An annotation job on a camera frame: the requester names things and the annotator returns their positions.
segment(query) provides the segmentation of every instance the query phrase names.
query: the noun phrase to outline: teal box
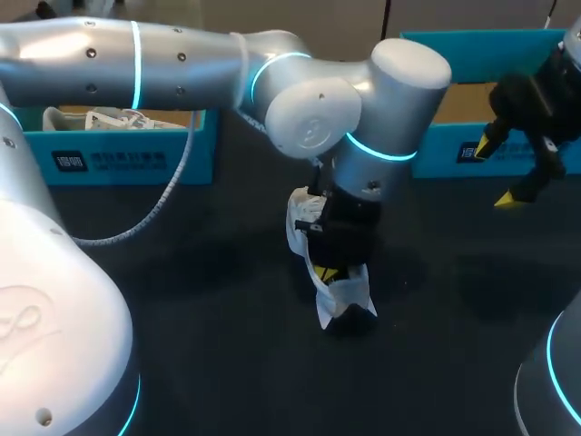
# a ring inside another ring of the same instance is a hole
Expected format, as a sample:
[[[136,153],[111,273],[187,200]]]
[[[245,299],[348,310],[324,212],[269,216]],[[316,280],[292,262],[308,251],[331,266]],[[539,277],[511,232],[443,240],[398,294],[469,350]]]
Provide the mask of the teal box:
[[[218,112],[197,114],[182,184],[212,182]],[[170,181],[187,129],[26,132],[49,186],[155,185]]]
[[[452,67],[455,84],[496,82],[507,73],[533,74],[562,41],[565,30],[406,32]],[[416,178],[524,175],[534,164],[525,136],[513,131],[491,159],[473,158],[486,124],[433,124],[412,164]],[[581,173],[581,141],[560,148],[568,173]]]

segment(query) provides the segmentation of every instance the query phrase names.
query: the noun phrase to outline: blue led ring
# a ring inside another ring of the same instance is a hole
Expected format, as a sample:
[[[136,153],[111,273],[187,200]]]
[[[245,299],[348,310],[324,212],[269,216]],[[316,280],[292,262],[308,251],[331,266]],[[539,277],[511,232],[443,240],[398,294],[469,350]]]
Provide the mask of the blue led ring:
[[[347,134],[347,138],[357,148],[359,148],[362,152],[365,152],[367,154],[371,154],[373,157],[377,157],[378,159],[381,159],[383,161],[406,162],[406,161],[409,161],[410,159],[413,159],[416,156],[416,154],[418,154],[418,151],[415,151],[412,154],[404,154],[404,155],[401,155],[401,156],[392,155],[392,154],[384,154],[384,153],[376,152],[375,150],[373,150],[373,149],[371,149],[371,148],[363,145],[357,139],[355,139],[352,134]]]
[[[281,59],[286,59],[287,57],[293,57],[293,56],[309,57],[310,58],[310,56],[308,54],[301,53],[301,52],[284,53],[284,54],[279,54],[278,56],[272,57],[271,59],[266,61],[263,66],[261,66],[261,68],[258,70],[258,72],[256,72],[256,74],[254,75],[254,78],[252,79],[251,101],[253,103],[254,103],[254,88],[256,87],[256,83],[258,82],[258,78],[261,76],[262,73],[264,73],[264,70],[266,70],[269,66],[271,66],[275,62],[280,61]]]
[[[12,111],[12,109],[10,109],[8,106],[6,106],[5,104],[2,104],[2,103],[0,103],[0,109],[2,109],[4,112],[6,112],[10,116],[12,116],[16,120],[18,125],[20,126],[20,129],[22,130],[22,125],[20,124],[20,120],[18,119],[16,114]]]
[[[131,425],[131,422],[133,421],[133,417],[135,416],[135,412],[137,411],[137,403],[139,402],[139,395],[141,393],[141,390],[142,390],[142,377],[140,375],[139,379],[137,381],[137,394],[135,395],[135,403],[133,404],[133,408],[131,410],[129,418],[127,418],[127,422],[125,423],[125,425],[123,426],[123,428],[121,429],[121,431],[119,432],[119,434],[117,436],[123,436],[125,434],[125,432],[127,431],[127,429],[129,429],[129,426]]]
[[[139,108],[139,100],[142,96],[142,38],[139,34],[139,25],[137,22],[131,22],[133,30],[133,47],[135,49],[135,82],[133,84],[133,103],[131,108],[137,110]]]
[[[559,396],[559,399],[561,400],[561,402],[563,402],[563,405],[565,406],[566,410],[573,417],[573,419],[576,421],[576,423],[581,425],[581,417],[577,414],[575,409],[573,409],[573,406],[566,398],[565,394],[563,393],[563,390],[561,389],[561,386],[559,385],[559,382],[556,379],[555,369],[553,368],[553,360],[551,359],[551,342],[553,340],[553,331],[555,330],[556,323],[559,321],[559,318],[561,318],[562,315],[563,315],[563,313],[561,312],[561,314],[556,317],[556,320],[555,320],[555,322],[553,322],[553,325],[551,326],[551,330],[548,333],[548,338],[547,338],[548,373],[551,376],[551,381],[553,382],[553,386],[555,386],[556,394]]]

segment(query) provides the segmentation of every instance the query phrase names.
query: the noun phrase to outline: dark tabletop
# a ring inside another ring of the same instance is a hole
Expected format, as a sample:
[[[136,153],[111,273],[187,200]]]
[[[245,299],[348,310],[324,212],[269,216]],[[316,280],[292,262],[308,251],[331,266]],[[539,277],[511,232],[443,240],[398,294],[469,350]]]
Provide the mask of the dark tabletop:
[[[179,187],[128,243],[89,253],[133,314],[143,435],[517,434],[518,365],[581,283],[581,179],[534,207],[491,206],[511,181],[402,184],[369,265],[375,331],[319,327],[286,244],[310,168],[227,115],[212,186]],[[71,234],[141,219],[162,187],[54,190]]]

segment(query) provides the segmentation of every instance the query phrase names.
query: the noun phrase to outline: sneaker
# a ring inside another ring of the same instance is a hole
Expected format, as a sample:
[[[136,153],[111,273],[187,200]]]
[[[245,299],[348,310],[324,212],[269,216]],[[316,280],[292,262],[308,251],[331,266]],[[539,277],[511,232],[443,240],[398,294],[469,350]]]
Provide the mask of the sneaker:
[[[49,107],[43,114],[44,131],[183,129],[185,126],[152,120],[133,109],[97,107],[86,114],[70,114]]]
[[[333,270],[313,265],[310,261],[307,235],[295,229],[297,220],[314,223],[326,202],[324,196],[309,195],[308,188],[295,189],[287,208],[287,241],[290,250],[305,259],[309,276],[317,289],[315,303],[320,326],[327,329],[330,322],[339,319],[349,307],[357,305],[377,315],[369,297],[369,274],[366,265]]]

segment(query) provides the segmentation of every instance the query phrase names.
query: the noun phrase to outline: robotic arm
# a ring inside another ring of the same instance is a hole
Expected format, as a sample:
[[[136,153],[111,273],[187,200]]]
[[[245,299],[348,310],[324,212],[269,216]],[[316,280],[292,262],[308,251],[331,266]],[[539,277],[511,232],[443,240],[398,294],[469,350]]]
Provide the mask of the robotic arm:
[[[123,297],[66,234],[13,105],[231,108],[291,158],[337,145],[321,219],[296,223],[315,262],[332,267],[368,259],[380,203],[450,77],[441,56],[405,40],[345,64],[313,59],[282,31],[83,17],[0,25],[0,434],[126,436],[142,389]]]
[[[496,206],[533,203],[551,180],[565,177],[559,149],[581,136],[581,18],[533,75],[507,74],[490,94],[496,120],[486,126],[476,157],[486,160],[512,129],[523,132],[535,166]]]

